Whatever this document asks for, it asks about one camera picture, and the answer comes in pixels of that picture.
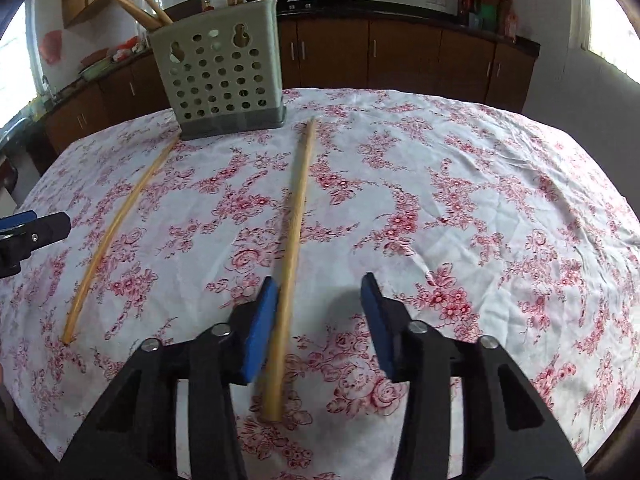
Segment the floral white red tablecloth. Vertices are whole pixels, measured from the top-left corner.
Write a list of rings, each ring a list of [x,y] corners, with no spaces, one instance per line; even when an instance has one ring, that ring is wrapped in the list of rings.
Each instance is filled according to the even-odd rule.
[[[373,273],[443,335],[494,336],[581,460],[639,391],[639,222],[565,132],[480,104],[372,90],[285,93],[276,130],[182,142],[80,282],[132,188],[179,134],[171,110],[72,144],[26,198],[72,229],[1,284],[1,364],[61,456],[145,338],[190,339],[252,300],[283,257],[295,152],[316,118],[286,357],[286,404],[233,393],[253,479],[386,479],[408,389],[376,362],[360,307]]]

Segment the brown left side cabinets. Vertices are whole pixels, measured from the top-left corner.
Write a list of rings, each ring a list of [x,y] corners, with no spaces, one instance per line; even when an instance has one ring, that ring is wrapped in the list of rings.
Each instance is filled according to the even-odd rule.
[[[26,152],[36,164],[50,164],[85,136],[168,106],[155,58],[142,53],[76,88],[44,114],[32,128]]]

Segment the brown kitchen base cabinets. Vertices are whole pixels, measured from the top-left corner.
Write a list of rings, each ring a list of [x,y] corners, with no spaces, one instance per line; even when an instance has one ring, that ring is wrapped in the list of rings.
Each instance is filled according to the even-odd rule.
[[[521,112],[540,53],[417,6],[292,1],[278,11],[285,88],[399,90]]]

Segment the bamboo chopstick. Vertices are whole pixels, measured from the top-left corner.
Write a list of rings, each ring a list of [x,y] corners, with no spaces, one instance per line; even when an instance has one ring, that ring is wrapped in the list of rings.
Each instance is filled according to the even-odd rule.
[[[305,214],[308,171],[316,137],[316,118],[306,125],[302,161],[299,165],[298,182],[292,194],[288,236],[282,260],[282,276],[276,322],[271,333],[266,379],[262,392],[262,418],[267,422],[278,422],[283,412],[285,362],[293,316],[296,270],[300,246],[300,233]]]
[[[88,296],[91,283],[93,281],[94,276],[96,275],[96,270],[98,270],[98,266],[106,255],[107,249],[110,248],[113,238],[116,235],[117,231],[120,229],[122,222],[125,221],[126,217],[129,214],[129,211],[134,206],[141,192],[145,188],[145,185],[149,182],[149,180],[157,173],[160,167],[163,165],[167,157],[170,155],[171,151],[178,144],[179,138],[178,136],[172,140],[166,148],[157,156],[157,158],[152,162],[151,166],[145,173],[142,174],[141,179],[137,182],[137,184],[132,188],[131,192],[127,196],[126,200],[115,214],[115,217],[108,228],[105,230],[105,233],[100,241],[98,248],[96,248],[96,252],[94,253],[88,268],[84,274],[84,278],[79,284],[77,289],[77,294],[74,298],[72,306],[68,311],[68,315],[66,318],[66,323],[64,326],[64,330],[62,333],[62,344],[68,346],[74,340],[74,331],[75,327],[81,314],[82,307],[84,306],[85,300]]]

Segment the green perforated utensil holder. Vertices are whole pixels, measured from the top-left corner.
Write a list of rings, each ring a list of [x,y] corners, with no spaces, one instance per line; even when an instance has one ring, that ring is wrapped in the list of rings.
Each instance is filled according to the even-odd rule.
[[[276,0],[194,14],[150,43],[181,140],[284,124]]]

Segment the red bag of condiments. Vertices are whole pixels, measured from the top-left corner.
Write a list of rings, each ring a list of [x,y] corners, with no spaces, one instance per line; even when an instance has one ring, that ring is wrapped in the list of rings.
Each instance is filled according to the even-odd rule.
[[[518,17],[513,0],[458,0],[457,16],[469,29],[515,41]]]

